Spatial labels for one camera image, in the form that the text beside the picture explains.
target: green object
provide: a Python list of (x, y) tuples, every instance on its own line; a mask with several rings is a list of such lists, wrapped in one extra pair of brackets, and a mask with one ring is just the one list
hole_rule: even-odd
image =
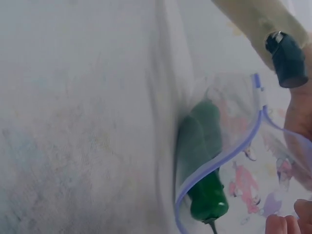
[[(182, 121), (177, 139), (177, 157), (182, 161), (183, 179), (199, 166), (210, 161), (222, 151), (220, 112), (210, 100), (201, 101)], [(188, 191), (192, 200), (191, 215), (194, 219), (210, 224), (229, 208), (219, 169), (201, 179)]]

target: white cloth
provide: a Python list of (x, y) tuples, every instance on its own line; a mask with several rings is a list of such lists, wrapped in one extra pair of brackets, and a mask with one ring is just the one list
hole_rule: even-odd
[(0, 233), (178, 233), (175, 4), (0, 2)]

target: beige tube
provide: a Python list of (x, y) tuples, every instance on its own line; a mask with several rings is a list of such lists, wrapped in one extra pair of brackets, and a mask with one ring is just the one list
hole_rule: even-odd
[(265, 48), (269, 34), (282, 31), (291, 35), (301, 48), (309, 42), (303, 26), (279, 0), (212, 0), (246, 35), (264, 63), (274, 70), (272, 56)]

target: hand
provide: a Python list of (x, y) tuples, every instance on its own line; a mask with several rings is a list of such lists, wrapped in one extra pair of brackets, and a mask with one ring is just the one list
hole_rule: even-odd
[[(306, 65), (308, 69), (309, 81), (307, 84), (290, 89), (291, 101), (287, 109), (285, 128), (303, 135), (312, 141), (312, 45), (307, 45), (304, 49)], [(308, 166), (304, 149), (294, 137), (285, 137), (288, 148), (296, 156), (297, 162), (293, 165), (293, 176), (306, 189), (312, 191), (312, 177)]]
[(298, 199), (294, 204), (299, 219), (298, 225), (302, 234), (312, 233), (312, 202)]
[(312, 202), (299, 199), (294, 204), (299, 219), (289, 215), (279, 217), (271, 215), (267, 218), (265, 234), (311, 234)]
[(279, 217), (273, 214), (267, 218), (265, 234), (301, 234), (301, 232), (295, 217), (291, 215)]

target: plastic zipper bag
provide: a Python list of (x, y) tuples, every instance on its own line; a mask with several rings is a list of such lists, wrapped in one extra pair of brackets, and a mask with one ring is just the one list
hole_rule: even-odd
[(267, 216), (293, 214), (296, 199), (311, 196), (304, 175), (312, 143), (270, 119), (264, 91), (258, 74), (196, 84), (175, 152), (182, 234), (206, 233), (209, 225), (219, 234), (261, 234)]

